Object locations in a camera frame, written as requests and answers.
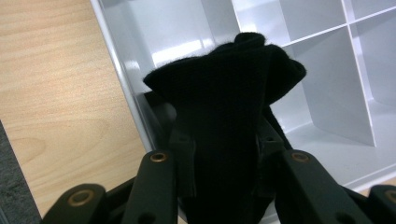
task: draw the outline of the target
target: wooden surface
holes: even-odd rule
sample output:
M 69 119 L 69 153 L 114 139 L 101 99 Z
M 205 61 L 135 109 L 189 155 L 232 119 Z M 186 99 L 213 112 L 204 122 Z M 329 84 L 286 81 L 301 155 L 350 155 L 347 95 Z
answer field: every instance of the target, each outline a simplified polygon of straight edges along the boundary
M 0 120 L 41 215 L 136 174 L 145 151 L 89 0 L 0 1 Z

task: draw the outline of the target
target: metal bolt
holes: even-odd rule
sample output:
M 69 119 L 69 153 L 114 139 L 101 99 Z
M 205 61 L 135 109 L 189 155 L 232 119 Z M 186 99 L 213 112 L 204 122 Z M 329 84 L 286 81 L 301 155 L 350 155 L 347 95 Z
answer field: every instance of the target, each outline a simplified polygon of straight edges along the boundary
M 91 189 L 82 189 L 70 196 L 69 200 L 67 202 L 70 204 L 72 207 L 79 207 L 82 206 L 86 203 L 88 203 L 90 200 L 92 200 L 94 195 L 93 190 Z
M 301 152 L 294 152 L 291 154 L 291 157 L 295 161 L 299 161 L 299 162 L 308 162 L 309 161 L 309 157 Z
M 166 161 L 168 159 L 168 156 L 165 153 L 158 152 L 151 155 L 149 158 L 151 161 L 154 162 L 162 162 L 162 161 Z

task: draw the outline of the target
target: black fabric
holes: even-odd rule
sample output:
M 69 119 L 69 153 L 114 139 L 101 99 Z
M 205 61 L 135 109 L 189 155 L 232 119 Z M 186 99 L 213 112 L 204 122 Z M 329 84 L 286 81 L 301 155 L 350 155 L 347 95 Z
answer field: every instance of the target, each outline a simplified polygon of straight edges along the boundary
M 182 199 L 190 224 L 257 223 L 270 200 L 252 195 L 255 134 L 269 105 L 305 75 L 304 67 L 260 34 L 242 33 L 202 57 L 169 63 L 144 82 L 172 104 L 196 143 L 197 196 Z

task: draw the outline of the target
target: white shelf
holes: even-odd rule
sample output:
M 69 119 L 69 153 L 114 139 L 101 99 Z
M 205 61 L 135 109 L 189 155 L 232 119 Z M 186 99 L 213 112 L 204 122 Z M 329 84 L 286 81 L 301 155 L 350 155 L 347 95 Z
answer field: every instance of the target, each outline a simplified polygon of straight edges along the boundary
M 307 68 L 272 105 L 290 139 L 355 190 L 396 176 L 396 0 L 92 0 L 146 150 L 163 132 L 142 79 L 259 32 Z M 273 220 L 271 214 L 266 221 Z
M 361 57 L 373 97 L 396 105 L 396 9 L 352 24 L 361 43 Z
M 348 5 L 348 12 L 353 15 L 355 19 L 368 16 L 378 11 L 396 7 L 396 0 L 345 0 Z

